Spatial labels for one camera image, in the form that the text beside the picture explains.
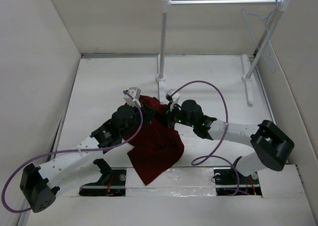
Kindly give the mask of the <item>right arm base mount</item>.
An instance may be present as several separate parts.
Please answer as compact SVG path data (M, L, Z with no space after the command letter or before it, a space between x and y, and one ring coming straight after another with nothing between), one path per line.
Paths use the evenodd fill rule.
M216 167L211 182L215 183L217 196L262 196L257 172L249 176L238 177L234 170L229 167Z

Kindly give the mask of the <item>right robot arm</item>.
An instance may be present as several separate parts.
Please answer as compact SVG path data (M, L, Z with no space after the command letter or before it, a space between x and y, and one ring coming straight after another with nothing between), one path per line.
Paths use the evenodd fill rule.
M193 129L196 136L207 140L228 141L251 147L254 152L238 157L229 171L230 179L241 183L252 173L271 169L282 171L294 142L272 121L264 120L258 125L227 123L209 117L194 100L181 105L170 100L167 120L170 125L182 124Z

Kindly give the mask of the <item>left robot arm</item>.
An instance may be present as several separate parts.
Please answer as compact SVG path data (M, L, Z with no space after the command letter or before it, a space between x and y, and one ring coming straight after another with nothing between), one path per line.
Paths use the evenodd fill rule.
M132 140L155 113L143 102L122 105L74 149L60 151L55 159L38 166L27 163L20 189L31 211L39 213L47 209L57 197L77 186L94 181L108 183L111 167L104 154Z

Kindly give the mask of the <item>dark red t shirt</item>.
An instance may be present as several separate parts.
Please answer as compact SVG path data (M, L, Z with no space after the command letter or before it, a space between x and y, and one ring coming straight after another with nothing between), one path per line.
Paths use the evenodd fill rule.
M150 123L142 126L129 141L133 146L127 155L142 182L147 186L177 163L184 153L178 131L168 126L167 105L155 97L140 96L140 102L155 111Z

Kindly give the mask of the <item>light blue wire hanger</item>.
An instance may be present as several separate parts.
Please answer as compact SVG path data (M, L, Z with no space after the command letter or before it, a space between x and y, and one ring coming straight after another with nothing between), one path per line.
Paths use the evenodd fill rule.
M256 69L256 66L258 62L263 59L267 65L267 67L275 73L277 71L277 64L272 56L272 43L271 43L271 37L273 35L274 30L276 29L276 26L278 24L278 21L280 17L283 14L283 10L281 6L283 5L283 0L270 0L272 1L272 4L274 5L273 9L266 15L260 15L257 13L252 13L246 8L242 8L240 11L240 15L242 17L242 20L247 28L247 31L255 45L256 50L256 56L254 57L254 61L249 69L249 71L245 74L245 76L251 76L251 74ZM249 25L249 22L247 20L248 17L253 17L259 19L259 21L262 23L264 28L264 33L262 37L259 39L259 41L256 40L256 37L254 36L254 32L252 31L252 28Z

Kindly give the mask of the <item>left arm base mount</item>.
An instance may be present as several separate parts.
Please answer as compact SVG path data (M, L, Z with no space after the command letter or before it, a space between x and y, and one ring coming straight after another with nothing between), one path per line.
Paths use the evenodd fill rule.
M98 166L100 178L79 188L84 197L124 197L126 196L127 169L112 169L104 159L93 162Z

